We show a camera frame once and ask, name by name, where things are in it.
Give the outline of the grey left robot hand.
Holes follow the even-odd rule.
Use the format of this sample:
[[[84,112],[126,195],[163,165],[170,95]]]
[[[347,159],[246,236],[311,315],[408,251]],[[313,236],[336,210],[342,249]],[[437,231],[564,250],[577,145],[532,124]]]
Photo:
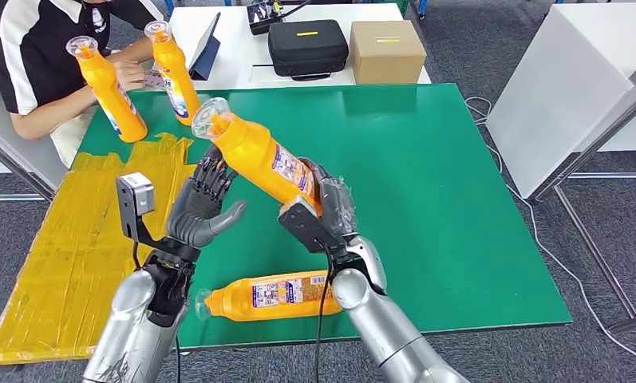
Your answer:
[[[191,247],[203,247],[237,223],[247,209],[245,201],[236,201],[222,210],[236,176],[221,151],[210,145],[171,207],[166,223],[168,236]]]

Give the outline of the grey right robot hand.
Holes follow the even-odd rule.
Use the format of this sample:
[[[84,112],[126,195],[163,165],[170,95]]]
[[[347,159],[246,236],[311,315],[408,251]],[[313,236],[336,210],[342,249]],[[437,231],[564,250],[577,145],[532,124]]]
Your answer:
[[[355,206],[343,178],[332,176],[322,165],[306,157],[299,159],[312,171],[322,208],[322,224],[335,237],[349,242],[358,234]]]

